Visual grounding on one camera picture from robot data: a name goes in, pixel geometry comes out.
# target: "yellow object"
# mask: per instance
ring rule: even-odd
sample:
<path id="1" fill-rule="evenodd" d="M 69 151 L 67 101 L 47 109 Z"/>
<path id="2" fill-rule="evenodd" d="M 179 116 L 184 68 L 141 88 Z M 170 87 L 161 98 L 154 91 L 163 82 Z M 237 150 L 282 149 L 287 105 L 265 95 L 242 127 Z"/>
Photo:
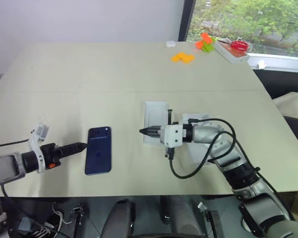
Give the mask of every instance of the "yellow object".
<path id="1" fill-rule="evenodd" d="M 181 60 L 184 63 L 189 63 L 192 60 L 194 60 L 194 55 L 187 55 L 184 52 L 180 52 L 180 53 L 176 54 L 174 57 L 172 57 L 171 60 L 173 62 L 178 62 L 179 60 Z"/>

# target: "red scissors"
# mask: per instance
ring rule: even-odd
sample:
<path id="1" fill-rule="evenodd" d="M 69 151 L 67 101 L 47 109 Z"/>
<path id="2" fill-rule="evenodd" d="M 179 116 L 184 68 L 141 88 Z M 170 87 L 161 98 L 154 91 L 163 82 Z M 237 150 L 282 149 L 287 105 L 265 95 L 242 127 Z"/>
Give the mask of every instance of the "red scissors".
<path id="1" fill-rule="evenodd" d="M 247 51 L 248 44 L 245 41 L 233 41 L 230 45 L 232 48 L 238 50 L 238 51 Z"/>

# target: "window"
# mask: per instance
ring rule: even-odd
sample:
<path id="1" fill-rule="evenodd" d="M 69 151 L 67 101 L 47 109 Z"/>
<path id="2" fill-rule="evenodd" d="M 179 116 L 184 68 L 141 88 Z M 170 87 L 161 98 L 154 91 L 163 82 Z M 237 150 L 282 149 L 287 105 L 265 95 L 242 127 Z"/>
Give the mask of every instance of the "window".
<path id="1" fill-rule="evenodd" d="M 196 0 L 192 7 L 187 41 L 208 32 L 247 41 L 256 57 L 298 61 L 298 0 Z"/>

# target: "floor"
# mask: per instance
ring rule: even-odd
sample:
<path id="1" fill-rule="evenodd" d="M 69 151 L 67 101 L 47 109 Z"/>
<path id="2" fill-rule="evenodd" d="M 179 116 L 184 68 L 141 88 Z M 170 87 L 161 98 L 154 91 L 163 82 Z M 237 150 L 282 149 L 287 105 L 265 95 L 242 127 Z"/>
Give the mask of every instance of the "floor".
<path id="1" fill-rule="evenodd" d="M 57 209 L 63 210 L 65 221 L 68 221 L 70 212 L 77 204 L 85 203 L 88 207 L 83 226 L 80 228 L 80 238 L 99 238 L 102 228 L 105 224 L 107 216 L 114 204 L 124 198 L 128 198 L 136 204 L 136 221 L 134 224 L 134 235 L 149 233 L 170 233 L 170 225 L 164 225 L 159 217 L 159 196 L 133 196 L 133 197 L 78 197 L 70 198 L 63 203 L 56 205 Z M 251 233 L 245 231 L 240 225 L 241 214 L 238 210 L 239 201 L 234 196 L 218 198 L 218 199 L 202 199 L 201 196 L 184 196 L 188 204 L 198 214 L 197 219 L 203 223 L 201 229 L 208 237 L 212 238 L 211 226 L 204 221 L 203 216 L 197 209 L 197 204 L 202 201 L 209 209 L 218 210 L 226 238 L 253 238 Z M 45 212 L 51 211 L 51 202 L 45 205 L 36 205 L 40 210 Z M 24 202 L 26 207 L 34 207 L 29 202 Z"/>

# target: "window frame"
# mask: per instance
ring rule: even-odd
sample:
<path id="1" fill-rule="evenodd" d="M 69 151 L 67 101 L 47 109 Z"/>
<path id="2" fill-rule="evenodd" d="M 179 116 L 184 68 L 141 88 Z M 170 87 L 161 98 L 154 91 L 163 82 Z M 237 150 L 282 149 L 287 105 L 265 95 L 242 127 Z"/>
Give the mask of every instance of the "window frame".
<path id="1" fill-rule="evenodd" d="M 196 0 L 184 0 L 178 41 L 186 41 Z M 265 70 L 298 72 L 298 57 L 249 53 L 248 63 L 252 69 L 258 69 L 263 60 Z"/>

